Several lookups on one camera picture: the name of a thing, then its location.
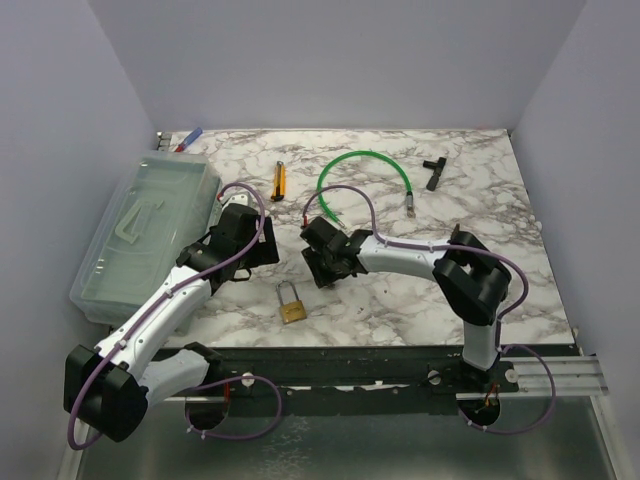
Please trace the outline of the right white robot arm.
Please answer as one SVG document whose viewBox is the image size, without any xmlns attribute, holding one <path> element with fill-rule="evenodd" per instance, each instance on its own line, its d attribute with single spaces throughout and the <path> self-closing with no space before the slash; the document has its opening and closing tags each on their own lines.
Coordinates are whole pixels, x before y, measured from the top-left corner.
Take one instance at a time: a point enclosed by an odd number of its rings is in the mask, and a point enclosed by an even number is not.
<svg viewBox="0 0 640 480">
<path fill-rule="evenodd" d="M 471 233 L 455 230 L 449 241 L 380 240 L 371 230 L 348 236 L 323 218 L 303 226 L 302 251 L 315 284 L 328 287 L 349 276 L 393 273 L 437 283 L 453 312 L 463 321 L 460 379 L 480 392 L 496 380 L 499 352 L 498 309 L 512 276 L 503 262 Z"/>
</svg>

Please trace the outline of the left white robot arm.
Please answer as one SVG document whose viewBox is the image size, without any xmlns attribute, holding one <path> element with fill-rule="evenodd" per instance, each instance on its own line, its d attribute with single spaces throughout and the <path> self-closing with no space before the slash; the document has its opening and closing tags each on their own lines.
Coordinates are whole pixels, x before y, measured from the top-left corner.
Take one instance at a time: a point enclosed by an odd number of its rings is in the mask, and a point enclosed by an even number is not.
<svg viewBox="0 0 640 480">
<path fill-rule="evenodd" d="M 192 343 L 165 360 L 155 356 L 169 336 L 239 270 L 279 260 L 271 220 L 263 209 L 232 203 L 197 242 L 186 247 L 160 288 L 94 348 L 75 347 L 65 362 L 63 406 L 67 440 L 75 449 L 75 424 L 83 421 L 115 442 L 128 438 L 147 411 L 181 392 L 227 390 L 238 381 L 221 357 Z"/>
</svg>

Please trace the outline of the green cable lock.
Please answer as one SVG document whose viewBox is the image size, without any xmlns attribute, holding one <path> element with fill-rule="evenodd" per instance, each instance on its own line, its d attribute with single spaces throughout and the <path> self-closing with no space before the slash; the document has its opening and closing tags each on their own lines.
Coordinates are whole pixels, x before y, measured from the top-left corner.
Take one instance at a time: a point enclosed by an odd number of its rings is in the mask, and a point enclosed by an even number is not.
<svg viewBox="0 0 640 480">
<path fill-rule="evenodd" d="M 362 185 L 375 178 L 376 182 L 391 180 L 394 176 L 398 189 L 404 195 L 404 210 L 415 210 L 413 185 L 404 168 L 386 154 L 372 150 L 352 150 L 342 153 L 329 161 L 321 170 L 316 190 L 320 191 L 329 185 L 329 180 L 360 181 Z"/>
</svg>

